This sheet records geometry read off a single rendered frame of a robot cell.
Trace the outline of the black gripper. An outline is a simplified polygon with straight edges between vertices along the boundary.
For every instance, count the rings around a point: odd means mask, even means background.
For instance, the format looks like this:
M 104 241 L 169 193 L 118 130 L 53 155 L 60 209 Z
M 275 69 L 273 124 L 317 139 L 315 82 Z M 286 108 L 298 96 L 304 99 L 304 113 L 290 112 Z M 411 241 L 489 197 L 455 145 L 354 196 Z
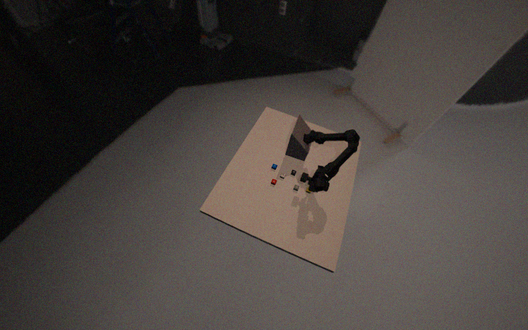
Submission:
M 314 176 L 313 176 L 313 177 L 308 177 L 308 176 L 309 176 L 309 174 L 307 174 L 307 173 L 303 173 L 303 174 L 302 174 L 302 177 L 300 178 L 300 181 L 301 181 L 301 182 L 304 182 L 304 183 L 306 183 L 307 180 L 309 180 L 309 182 L 310 182 L 311 180 L 314 180 L 314 181 L 315 181 L 315 177 L 314 177 Z M 308 185 L 310 185 L 309 182 L 308 182 Z M 328 189 L 329 189 L 329 182 L 326 182 L 326 188 L 325 188 L 323 191 L 327 192 Z

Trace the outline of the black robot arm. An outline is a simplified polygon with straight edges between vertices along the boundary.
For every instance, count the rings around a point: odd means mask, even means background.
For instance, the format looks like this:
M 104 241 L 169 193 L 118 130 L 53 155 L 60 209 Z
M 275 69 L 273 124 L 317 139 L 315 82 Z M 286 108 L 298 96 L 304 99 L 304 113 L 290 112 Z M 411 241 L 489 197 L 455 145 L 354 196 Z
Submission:
M 345 163 L 354 152 L 357 151 L 359 146 L 360 136 L 354 129 L 348 130 L 344 133 L 332 133 L 324 134 L 320 131 L 314 131 L 313 129 L 309 134 L 304 134 L 303 140 L 309 145 L 315 141 L 315 143 L 323 144 L 325 141 L 345 141 L 348 142 L 348 147 L 333 161 L 329 162 L 325 167 L 319 166 L 314 174 L 315 181 L 311 180 L 309 191 L 320 192 L 326 188 L 326 182 L 329 182 L 339 172 L 339 167 Z M 326 175 L 328 176 L 326 176 Z

